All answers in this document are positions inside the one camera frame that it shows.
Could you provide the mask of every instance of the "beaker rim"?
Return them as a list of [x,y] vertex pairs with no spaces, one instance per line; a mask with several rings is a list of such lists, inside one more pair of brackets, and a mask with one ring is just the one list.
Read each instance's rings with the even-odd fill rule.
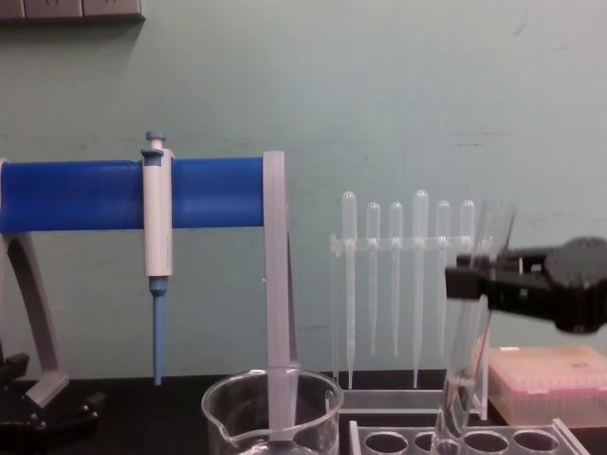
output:
[[[225,387],[226,385],[228,385],[230,383],[237,382],[237,381],[240,381],[242,379],[252,377],[252,376],[264,376],[264,375],[267,375],[269,372],[296,373],[298,376],[302,375],[302,376],[307,376],[307,377],[312,377],[314,379],[318,379],[318,380],[324,382],[328,386],[328,388],[333,391],[333,393],[335,394],[335,398],[337,399],[337,403],[328,412],[326,412],[323,416],[321,416],[317,419],[310,420],[303,424],[295,425],[293,427],[276,428],[276,429],[271,429],[271,428],[255,429],[255,430],[247,431],[245,433],[240,433],[240,434],[237,434],[234,436],[230,435],[228,433],[228,430],[224,426],[224,424],[222,424],[217,418],[215,418],[215,416],[212,415],[212,412],[209,409],[207,409],[207,407],[205,406],[206,403],[208,402],[210,397],[215,392],[217,392],[219,389]],[[221,379],[220,381],[218,381],[218,382],[214,383],[212,386],[210,386],[207,389],[207,391],[205,391],[204,395],[202,396],[202,401],[201,401],[202,412],[205,414],[207,419],[209,419],[209,421],[212,422],[219,429],[219,432],[221,433],[222,437],[227,442],[230,442],[231,444],[236,444],[240,440],[247,439],[247,438],[250,438],[253,436],[271,436],[273,434],[286,433],[286,432],[292,432],[294,434],[294,433],[298,433],[307,428],[313,428],[313,427],[320,425],[323,422],[333,418],[333,416],[335,416],[335,414],[340,411],[342,405],[343,405],[343,390],[341,389],[341,387],[338,383],[333,381],[331,378],[325,376],[324,374],[310,372],[309,370],[304,370],[304,369],[297,368],[297,367],[288,367],[288,368],[272,367],[272,368],[265,368],[265,369],[252,369],[252,370],[247,370],[244,372],[240,372],[240,373],[231,375],[229,377]]]

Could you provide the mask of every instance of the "dropper rack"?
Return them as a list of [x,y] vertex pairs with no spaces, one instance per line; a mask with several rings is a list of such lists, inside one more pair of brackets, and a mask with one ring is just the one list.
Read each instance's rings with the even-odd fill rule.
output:
[[[382,411],[434,413],[438,407],[440,391],[417,389],[417,372],[422,351],[423,318],[437,318],[435,324],[437,344],[441,357],[445,358],[445,354],[448,355],[450,352],[445,353],[447,299],[444,269],[449,257],[471,251],[475,225],[474,203],[465,200],[459,204],[459,229],[455,233],[451,231],[451,219],[453,218],[451,203],[447,200],[436,202],[432,235],[429,235],[430,197],[426,191],[417,191],[414,194],[412,208],[413,213],[410,218],[412,235],[407,237],[404,235],[405,216],[403,204],[400,202],[395,201],[384,210],[378,202],[369,202],[366,205],[364,222],[359,223],[359,218],[362,217],[359,217],[356,195],[352,191],[347,191],[341,199],[341,237],[335,234],[331,236],[332,351],[334,378],[338,380],[340,371],[348,371],[347,384],[343,384],[347,389],[344,404],[346,413]],[[366,230],[362,232],[363,229],[359,226],[366,227]],[[382,237],[382,230],[387,231],[385,233],[388,235]],[[432,265],[436,269],[433,270],[430,280],[434,281],[436,292],[425,296],[424,288],[425,284],[429,283],[429,277],[426,276],[426,280],[424,280],[424,270],[428,270],[427,265],[430,264],[425,265],[424,261],[429,253],[435,256],[435,258],[432,257]],[[403,267],[403,258],[406,255],[413,255],[413,267]],[[390,264],[389,289],[381,289],[380,278],[382,277],[381,273],[378,273],[378,258],[381,258],[386,264]],[[339,267],[343,267],[345,272],[339,273]],[[413,293],[407,292],[407,296],[403,297],[401,284],[403,277],[407,274],[413,276],[414,290]],[[403,349],[401,338],[408,335],[401,333],[402,327],[399,327],[399,322],[403,319],[400,310],[409,305],[414,308],[414,326],[411,338],[414,389],[408,391],[354,389],[353,373],[357,367],[357,351],[360,353],[361,350],[369,350],[371,355],[376,355],[377,339],[391,335],[394,346],[392,355],[398,359],[399,349]],[[366,308],[364,313],[360,312],[361,307]],[[390,312],[391,330],[377,330],[377,314],[382,312]],[[343,325],[344,314],[345,330],[340,328]],[[368,329],[362,327],[362,324],[365,324]],[[357,330],[361,329],[368,330],[369,333],[368,339],[364,342],[357,337]],[[342,343],[344,342],[346,361],[345,364],[340,364],[340,358],[343,357],[340,352],[343,352]],[[391,370],[409,369],[407,365],[396,362],[395,368]],[[478,413],[484,417],[487,411],[487,381],[480,382],[483,389],[478,391],[475,402]]]

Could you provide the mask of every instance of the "electrical outlet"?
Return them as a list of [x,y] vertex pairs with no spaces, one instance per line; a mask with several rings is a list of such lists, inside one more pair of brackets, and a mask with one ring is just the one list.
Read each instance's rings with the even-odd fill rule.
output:
[[23,0],[0,0],[0,21],[26,17]]
[[81,0],[25,0],[25,7],[28,19],[83,17]]
[[140,0],[83,0],[84,16],[140,16]]

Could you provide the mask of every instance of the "pipette tip box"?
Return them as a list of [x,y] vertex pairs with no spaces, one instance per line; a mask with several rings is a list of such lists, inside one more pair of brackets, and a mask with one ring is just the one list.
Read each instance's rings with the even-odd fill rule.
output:
[[607,426],[607,357],[590,346],[491,349],[488,389],[512,426]]

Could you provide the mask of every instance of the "green wall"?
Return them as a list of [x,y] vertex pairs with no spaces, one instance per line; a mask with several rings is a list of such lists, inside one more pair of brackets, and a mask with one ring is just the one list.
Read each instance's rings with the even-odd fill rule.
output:
[[[142,26],[0,27],[0,155],[139,159],[149,128],[180,157],[285,150],[306,367],[330,367],[328,242],[346,190],[408,212],[426,189],[431,217],[438,198],[507,199],[516,245],[607,233],[602,2],[143,1]],[[151,374],[140,233],[35,241],[70,373]],[[167,374],[265,362],[263,274],[259,230],[175,234]],[[7,299],[6,351],[33,353],[13,277]],[[493,339],[563,340],[506,317]]]

